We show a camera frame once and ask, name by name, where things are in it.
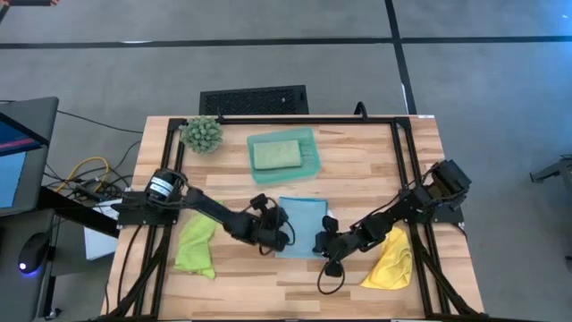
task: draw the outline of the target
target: green sponge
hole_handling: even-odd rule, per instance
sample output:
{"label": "green sponge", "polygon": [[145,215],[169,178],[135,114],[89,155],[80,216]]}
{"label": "green sponge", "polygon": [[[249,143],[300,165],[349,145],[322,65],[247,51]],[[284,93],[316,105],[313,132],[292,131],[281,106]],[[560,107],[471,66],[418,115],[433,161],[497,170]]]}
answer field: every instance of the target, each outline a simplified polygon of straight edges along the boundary
{"label": "green sponge", "polygon": [[255,143],[253,148],[254,168],[257,170],[302,165],[298,140]]}

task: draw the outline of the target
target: white paper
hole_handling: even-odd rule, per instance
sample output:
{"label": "white paper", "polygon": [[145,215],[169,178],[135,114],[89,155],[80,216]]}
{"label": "white paper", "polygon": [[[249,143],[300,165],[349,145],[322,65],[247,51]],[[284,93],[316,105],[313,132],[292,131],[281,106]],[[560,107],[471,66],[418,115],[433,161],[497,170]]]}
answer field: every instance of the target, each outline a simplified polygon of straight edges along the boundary
{"label": "white paper", "polygon": [[[119,213],[113,210],[110,206],[121,202],[121,199],[100,202],[97,204],[97,206],[93,207],[93,209],[98,213],[102,213],[110,218],[117,220]],[[115,248],[117,248],[116,238],[106,234],[98,233],[86,227],[83,227],[83,232],[86,241],[87,260],[94,260],[115,252]]]}

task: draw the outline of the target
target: green succulent plant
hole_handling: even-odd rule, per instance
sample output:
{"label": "green succulent plant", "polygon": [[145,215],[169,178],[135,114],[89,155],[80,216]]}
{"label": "green succulent plant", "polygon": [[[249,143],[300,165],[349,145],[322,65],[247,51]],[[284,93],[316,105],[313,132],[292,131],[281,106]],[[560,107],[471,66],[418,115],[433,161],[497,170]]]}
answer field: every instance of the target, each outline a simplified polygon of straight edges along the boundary
{"label": "green succulent plant", "polygon": [[191,118],[179,129],[181,130],[181,142],[195,153],[213,152],[223,141],[223,129],[214,118],[206,116]]}

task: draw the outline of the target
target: gray carpet floor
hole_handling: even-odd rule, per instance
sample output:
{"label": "gray carpet floor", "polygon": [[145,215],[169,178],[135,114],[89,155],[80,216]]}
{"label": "gray carpet floor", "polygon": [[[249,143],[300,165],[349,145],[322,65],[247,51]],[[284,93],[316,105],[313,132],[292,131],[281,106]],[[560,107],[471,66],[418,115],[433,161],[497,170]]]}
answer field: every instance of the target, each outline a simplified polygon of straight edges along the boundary
{"label": "gray carpet floor", "polygon": [[[402,37],[572,34],[565,0],[394,3]],[[13,7],[0,24],[0,43],[390,35],[380,0],[62,0]],[[533,184],[528,174],[572,152],[572,43],[404,52],[417,112],[435,115],[447,157],[474,182],[463,210],[486,311],[569,321],[572,202],[561,180]],[[0,50],[0,99],[57,96],[63,111],[133,130],[148,115],[197,114],[200,91],[298,84],[311,114],[351,113],[359,100],[370,114],[406,113],[391,44]],[[60,175],[91,156],[117,164],[138,139],[60,114],[48,163]],[[136,155],[120,173],[132,173]],[[58,280],[59,320],[98,314],[110,265]]]}

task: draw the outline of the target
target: yellow cable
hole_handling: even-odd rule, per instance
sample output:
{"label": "yellow cable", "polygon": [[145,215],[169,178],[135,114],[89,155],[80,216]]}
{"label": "yellow cable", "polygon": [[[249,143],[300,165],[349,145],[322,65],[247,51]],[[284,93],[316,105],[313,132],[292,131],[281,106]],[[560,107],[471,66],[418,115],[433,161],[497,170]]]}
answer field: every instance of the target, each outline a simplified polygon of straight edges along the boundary
{"label": "yellow cable", "polygon": [[101,188],[101,185],[103,184],[103,182],[105,181],[105,178],[107,178],[107,174],[109,174],[109,164],[107,163],[107,160],[105,160],[105,158],[103,157],[88,157],[87,159],[81,161],[78,163],[78,165],[76,165],[73,170],[71,170],[70,174],[68,175],[67,179],[65,179],[64,182],[62,182],[62,184],[60,184],[59,187],[57,187],[57,189],[55,189],[55,192],[60,192],[61,189],[63,189],[63,187],[65,187],[65,185],[70,181],[71,178],[73,178],[73,176],[75,175],[75,173],[80,169],[80,167],[82,165],[85,165],[87,162],[90,161],[95,161],[95,160],[100,160],[101,162],[103,162],[105,164],[105,173],[103,178],[101,179],[101,182],[98,184],[98,186],[96,187],[95,191],[98,191],[99,188]]}

